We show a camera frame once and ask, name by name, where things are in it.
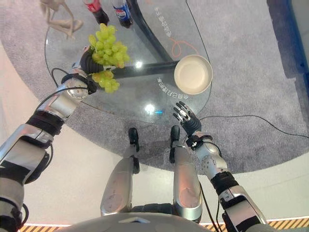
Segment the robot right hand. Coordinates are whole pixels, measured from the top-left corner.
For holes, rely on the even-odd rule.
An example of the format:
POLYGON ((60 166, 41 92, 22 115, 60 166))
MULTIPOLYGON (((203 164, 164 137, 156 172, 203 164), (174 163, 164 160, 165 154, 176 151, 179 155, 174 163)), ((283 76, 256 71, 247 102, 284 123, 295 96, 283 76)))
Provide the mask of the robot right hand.
POLYGON ((173 110, 173 116, 178 120, 188 136, 192 136, 195 132, 201 131, 201 122, 188 105, 179 101, 173 107, 173 110))

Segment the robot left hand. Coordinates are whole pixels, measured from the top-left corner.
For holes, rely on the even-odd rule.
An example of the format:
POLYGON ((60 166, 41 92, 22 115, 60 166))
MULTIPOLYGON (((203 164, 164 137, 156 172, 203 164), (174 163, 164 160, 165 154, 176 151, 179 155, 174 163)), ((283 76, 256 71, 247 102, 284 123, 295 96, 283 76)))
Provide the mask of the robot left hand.
POLYGON ((116 69, 113 65, 101 65, 96 63, 92 58, 93 53, 94 51, 90 46, 84 47, 80 61, 72 65, 71 73, 78 73, 86 76, 101 71, 113 71, 116 69))

